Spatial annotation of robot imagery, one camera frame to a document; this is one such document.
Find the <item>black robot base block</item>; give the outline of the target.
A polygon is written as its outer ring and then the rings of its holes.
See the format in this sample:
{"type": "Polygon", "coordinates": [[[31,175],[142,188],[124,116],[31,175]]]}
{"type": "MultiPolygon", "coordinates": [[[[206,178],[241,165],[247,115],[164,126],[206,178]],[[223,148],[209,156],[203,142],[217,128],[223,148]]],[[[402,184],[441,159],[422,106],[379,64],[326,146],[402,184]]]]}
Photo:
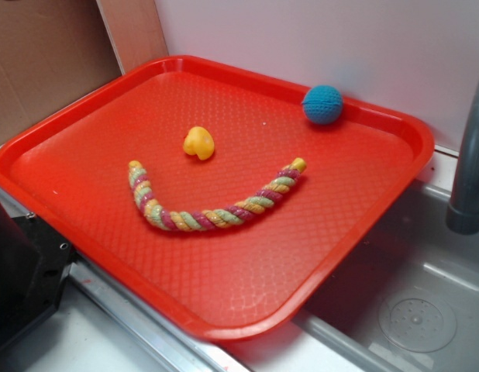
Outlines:
{"type": "Polygon", "coordinates": [[[73,255],[39,216],[13,218],[0,202],[0,352],[58,310],[73,255]]]}

